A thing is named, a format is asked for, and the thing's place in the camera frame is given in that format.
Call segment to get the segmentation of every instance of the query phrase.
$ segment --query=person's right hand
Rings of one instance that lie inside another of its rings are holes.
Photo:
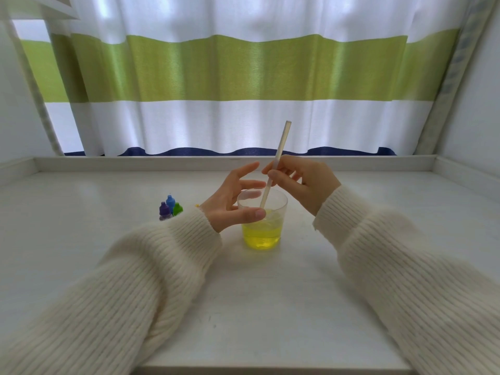
[[[321,162],[310,159],[284,155],[279,160],[278,168],[272,170],[272,162],[262,173],[277,184],[312,215],[316,215],[323,202],[334,190],[341,186],[330,168]]]

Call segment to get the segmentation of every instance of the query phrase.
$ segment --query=clear plastic cup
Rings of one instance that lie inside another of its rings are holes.
[[[238,195],[238,209],[258,208],[264,189],[247,189]],[[245,243],[256,250],[269,250],[281,238],[288,199],[283,192],[271,188],[265,205],[266,217],[258,222],[241,225]]]

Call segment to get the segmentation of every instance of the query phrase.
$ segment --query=table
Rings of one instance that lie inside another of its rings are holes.
[[[114,240],[156,220],[168,193],[186,209],[226,175],[39,172],[0,188],[0,337],[94,268]],[[500,281],[499,203],[432,172],[337,175],[368,200],[406,213],[436,250]],[[224,254],[182,325],[137,372],[217,366],[408,373],[312,219],[289,197],[283,238],[271,252],[246,249],[239,227],[224,231]]]

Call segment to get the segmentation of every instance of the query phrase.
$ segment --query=bottle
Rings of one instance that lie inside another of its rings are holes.
[[[176,206],[176,200],[172,197],[172,195],[169,195],[165,202],[168,205],[170,211],[173,212],[173,208]]]
[[[162,201],[161,205],[159,206],[159,220],[165,221],[170,217],[172,217],[172,214],[170,213],[170,208],[165,203],[165,201]]]
[[[183,207],[181,207],[180,204],[176,202],[175,206],[173,207],[173,215],[177,216],[179,213],[183,211],[184,211]]]

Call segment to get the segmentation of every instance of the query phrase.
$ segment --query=white stick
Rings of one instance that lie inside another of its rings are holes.
[[[272,162],[272,169],[276,170],[278,168],[279,159],[281,158],[281,154],[283,152],[284,143],[286,142],[286,137],[288,137],[288,132],[290,131],[291,121],[287,121],[284,124],[282,138],[279,141],[278,150],[276,150],[276,156],[274,157],[274,161]],[[264,189],[264,195],[262,195],[262,200],[260,201],[260,207],[264,208],[266,205],[267,196],[269,195],[269,190],[271,189],[272,180],[268,179],[266,184],[266,189]]]

